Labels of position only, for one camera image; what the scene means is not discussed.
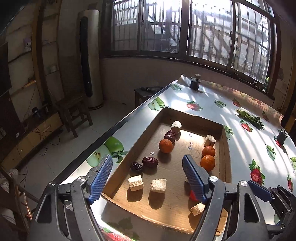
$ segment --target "cardboard box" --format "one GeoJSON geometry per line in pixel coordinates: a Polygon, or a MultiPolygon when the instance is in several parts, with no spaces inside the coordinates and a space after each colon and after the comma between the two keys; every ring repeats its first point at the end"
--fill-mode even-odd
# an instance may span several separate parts
{"type": "MultiPolygon", "coordinates": [[[[199,165],[204,148],[203,142],[208,134],[216,139],[214,145],[216,165],[210,175],[230,183],[230,155],[223,125],[165,107],[146,128],[110,177],[103,190],[103,198],[155,225],[192,234],[201,215],[194,216],[190,212],[198,202],[189,199],[190,185],[184,181],[182,158],[185,154],[191,154],[199,165]],[[170,154],[163,154],[159,151],[158,143],[176,120],[182,123],[181,135],[175,141],[174,150],[170,154]],[[130,169],[130,164],[134,161],[142,164],[142,159],[146,156],[155,157],[159,160],[159,164],[154,169],[143,169],[144,189],[131,191],[128,178],[139,174],[130,169]],[[161,178],[167,179],[166,192],[151,192],[151,181],[161,178]]],[[[217,236],[223,232],[226,220],[227,212],[223,210],[217,236]]]]}

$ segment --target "orange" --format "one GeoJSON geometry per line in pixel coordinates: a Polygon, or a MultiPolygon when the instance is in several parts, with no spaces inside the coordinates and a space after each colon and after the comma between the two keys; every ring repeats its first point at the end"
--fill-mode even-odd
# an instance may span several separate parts
{"type": "Polygon", "coordinates": [[[170,153],[174,149],[172,142],[168,139],[163,139],[159,142],[158,148],[163,153],[170,153]]]}
{"type": "Polygon", "coordinates": [[[210,155],[210,156],[215,156],[216,152],[215,149],[212,146],[206,146],[202,150],[202,156],[210,155]]]}
{"type": "Polygon", "coordinates": [[[200,161],[200,166],[203,167],[207,172],[213,170],[215,165],[215,158],[210,155],[204,156],[200,161]]]}

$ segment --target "wooden stool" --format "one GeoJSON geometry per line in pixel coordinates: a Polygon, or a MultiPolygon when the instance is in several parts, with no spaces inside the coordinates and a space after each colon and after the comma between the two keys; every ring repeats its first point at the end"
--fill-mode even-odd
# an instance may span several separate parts
{"type": "Polygon", "coordinates": [[[63,120],[67,128],[67,131],[72,131],[75,138],[78,136],[75,131],[78,126],[80,126],[87,120],[89,121],[89,125],[92,125],[91,115],[89,114],[87,99],[84,93],[77,93],[73,96],[66,97],[58,101],[56,105],[60,112],[61,119],[63,120]],[[77,109],[79,113],[71,117],[71,114],[77,109]],[[79,116],[81,117],[81,121],[74,125],[73,120],[75,120],[79,116]]]}
{"type": "Polygon", "coordinates": [[[155,91],[154,92],[145,91],[145,90],[143,90],[145,88],[134,89],[134,91],[135,91],[135,105],[136,105],[136,108],[140,105],[140,99],[142,100],[142,103],[143,103],[146,100],[148,100],[150,97],[152,97],[153,95],[155,95],[158,91],[160,91],[160,90],[163,89],[163,87],[161,87],[161,86],[148,87],[148,88],[153,88],[153,89],[155,89],[155,91]]]}

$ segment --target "silver bolt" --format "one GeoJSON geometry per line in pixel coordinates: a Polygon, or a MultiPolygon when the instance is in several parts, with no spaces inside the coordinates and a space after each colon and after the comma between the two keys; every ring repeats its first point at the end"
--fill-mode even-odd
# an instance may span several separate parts
{"type": "Polygon", "coordinates": [[[241,181],[240,184],[244,187],[248,186],[248,183],[246,181],[241,181]]]}
{"type": "Polygon", "coordinates": [[[216,177],[216,176],[210,176],[210,180],[212,182],[217,182],[218,181],[218,177],[216,177]]]}
{"type": "Polygon", "coordinates": [[[84,176],[78,177],[77,178],[77,181],[84,182],[85,181],[85,177],[84,176]]]}

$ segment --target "wooden chair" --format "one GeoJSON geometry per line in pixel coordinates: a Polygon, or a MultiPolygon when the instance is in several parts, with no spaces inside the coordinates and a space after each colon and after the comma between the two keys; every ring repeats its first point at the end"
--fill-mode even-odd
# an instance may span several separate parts
{"type": "Polygon", "coordinates": [[[93,124],[91,120],[91,115],[88,109],[86,94],[77,93],[70,97],[65,97],[64,99],[58,101],[56,105],[59,110],[61,119],[63,120],[67,128],[67,131],[68,132],[72,131],[75,138],[78,136],[75,131],[75,129],[78,126],[80,126],[86,121],[89,122],[90,126],[93,124]],[[71,114],[76,110],[78,110],[79,113],[71,117],[71,114]],[[81,121],[74,125],[73,121],[78,117],[81,117],[81,121]]]}
{"type": "Polygon", "coordinates": [[[29,221],[32,219],[26,196],[37,203],[39,199],[19,186],[15,179],[11,178],[1,166],[0,173],[3,174],[9,183],[9,193],[0,188],[0,207],[8,208],[13,212],[16,224],[6,219],[2,219],[2,222],[5,222],[12,231],[17,232],[20,240],[25,240],[29,233],[29,221]],[[22,205],[26,207],[27,214],[24,214],[22,205]]]}

